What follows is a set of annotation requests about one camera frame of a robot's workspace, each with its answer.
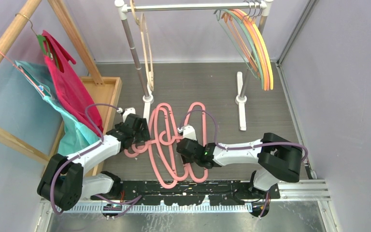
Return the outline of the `beige plastic hanger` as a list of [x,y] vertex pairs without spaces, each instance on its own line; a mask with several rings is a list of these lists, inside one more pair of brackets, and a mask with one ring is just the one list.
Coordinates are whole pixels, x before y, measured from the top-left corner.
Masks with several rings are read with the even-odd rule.
[[144,63],[145,63],[145,72],[146,72],[146,78],[147,78],[147,86],[148,86],[148,89],[152,92],[154,91],[154,66],[153,66],[150,37],[148,33],[148,27],[147,27],[145,15],[144,13],[142,13],[140,17],[137,17],[135,13],[134,1],[130,0],[129,2],[130,2],[130,8],[131,8],[132,15],[140,30],[142,47],[143,47],[143,57],[144,57]]

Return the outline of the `yellow thin hanger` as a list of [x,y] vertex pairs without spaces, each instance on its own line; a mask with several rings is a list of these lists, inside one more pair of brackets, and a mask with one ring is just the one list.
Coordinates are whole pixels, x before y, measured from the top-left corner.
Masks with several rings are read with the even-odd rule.
[[260,27],[265,25],[272,1],[250,0],[247,3],[253,13],[235,10],[241,15],[240,27],[248,42],[248,44],[243,44],[242,50],[247,59],[248,71],[261,81],[264,91],[269,91],[274,87],[274,78],[270,55]]

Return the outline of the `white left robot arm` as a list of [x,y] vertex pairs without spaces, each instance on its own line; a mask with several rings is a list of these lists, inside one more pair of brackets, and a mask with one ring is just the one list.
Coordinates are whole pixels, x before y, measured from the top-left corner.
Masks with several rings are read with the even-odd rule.
[[52,156],[38,184],[37,194],[62,211],[70,210],[85,198],[117,199],[122,192],[117,175],[108,171],[94,176],[86,174],[109,157],[149,140],[147,120],[129,113],[123,117],[123,122],[94,144],[67,156]]

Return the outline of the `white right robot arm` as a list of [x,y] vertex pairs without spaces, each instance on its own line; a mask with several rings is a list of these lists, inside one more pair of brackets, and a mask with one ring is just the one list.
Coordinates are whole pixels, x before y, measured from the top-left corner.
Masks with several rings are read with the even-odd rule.
[[205,169],[231,164],[258,164],[249,185],[250,195],[262,198],[276,183],[297,183],[303,157],[308,154],[300,144],[274,134],[265,133],[263,138],[239,144],[208,143],[186,137],[176,148],[185,161],[194,162]]

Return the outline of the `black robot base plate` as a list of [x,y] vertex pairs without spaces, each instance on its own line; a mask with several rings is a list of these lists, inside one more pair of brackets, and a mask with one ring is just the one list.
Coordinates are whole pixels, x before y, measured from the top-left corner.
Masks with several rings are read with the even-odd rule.
[[111,200],[129,201],[141,196],[137,205],[188,206],[201,205],[208,199],[210,206],[243,205],[266,199],[267,193],[257,190],[253,181],[208,180],[201,183],[180,181],[172,188],[164,188],[158,181],[118,180],[110,192],[100,196]]

